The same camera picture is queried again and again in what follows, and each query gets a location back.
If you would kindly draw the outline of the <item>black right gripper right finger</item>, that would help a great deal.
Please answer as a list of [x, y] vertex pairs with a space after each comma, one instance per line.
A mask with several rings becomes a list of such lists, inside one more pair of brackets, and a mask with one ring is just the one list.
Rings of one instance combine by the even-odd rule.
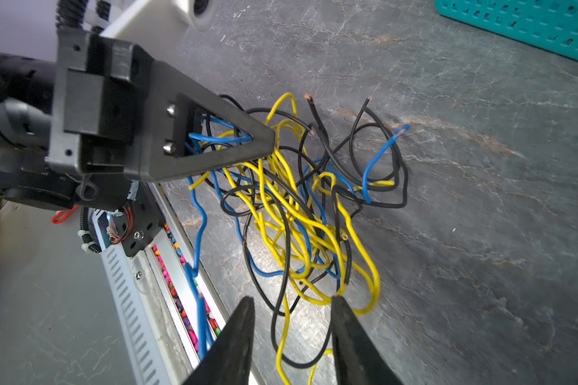
[[332, 299], [331, 316], [338, 384], [402, 384], [343, 297]]

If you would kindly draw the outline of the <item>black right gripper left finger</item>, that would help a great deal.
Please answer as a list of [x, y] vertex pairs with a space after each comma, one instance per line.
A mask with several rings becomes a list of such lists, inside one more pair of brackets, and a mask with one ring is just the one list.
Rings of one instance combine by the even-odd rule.
[[183, 382], [244, 385], [249, 383], [255, 333], [255, 302], [244, 297], [204, 359]]

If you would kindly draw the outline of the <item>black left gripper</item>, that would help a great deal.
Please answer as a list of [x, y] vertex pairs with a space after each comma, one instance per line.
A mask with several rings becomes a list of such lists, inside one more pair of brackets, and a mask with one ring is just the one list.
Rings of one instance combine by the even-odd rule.
[[276, 134], [140, 46], [58, 34], [48, 164], [160, 182], [267, 157]]

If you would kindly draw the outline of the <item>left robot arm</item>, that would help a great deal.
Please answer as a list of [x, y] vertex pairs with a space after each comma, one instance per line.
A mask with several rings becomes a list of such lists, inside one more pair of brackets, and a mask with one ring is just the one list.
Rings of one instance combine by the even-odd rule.
[[144, 183], [271, 155], [276, 135], [158, 59], [171, 37], [207, 29], [215, 1], [56, 5], [55, 62], [0, 52], [0, 196], [45, 210], [107, 211]]

